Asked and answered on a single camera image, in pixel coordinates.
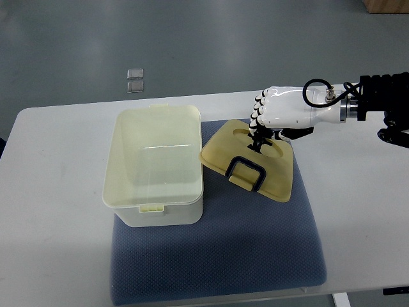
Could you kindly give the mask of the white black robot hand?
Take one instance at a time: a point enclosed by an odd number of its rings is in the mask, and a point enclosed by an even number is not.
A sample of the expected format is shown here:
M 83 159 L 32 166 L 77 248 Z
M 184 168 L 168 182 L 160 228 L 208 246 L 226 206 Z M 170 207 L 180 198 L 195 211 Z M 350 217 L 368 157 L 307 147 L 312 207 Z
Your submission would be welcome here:
M 255 98 L 249 124 L 253 146 L 302 138 L 320 122 L 344 122 L 351 113 L 349 99 L 345 92 L 322 87 L 269 87 Z

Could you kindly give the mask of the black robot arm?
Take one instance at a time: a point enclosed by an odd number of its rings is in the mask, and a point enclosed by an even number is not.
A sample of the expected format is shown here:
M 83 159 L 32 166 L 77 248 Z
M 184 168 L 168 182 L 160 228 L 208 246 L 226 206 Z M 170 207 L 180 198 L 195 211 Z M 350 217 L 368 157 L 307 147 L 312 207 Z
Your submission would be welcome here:
M 357 120 L 368 112 L 383 112 L 385 128 L 378 137 L 389 144 L 408 148 L 408 72 L 393 75 L 363 75 L 351 86 L 357 97 Z

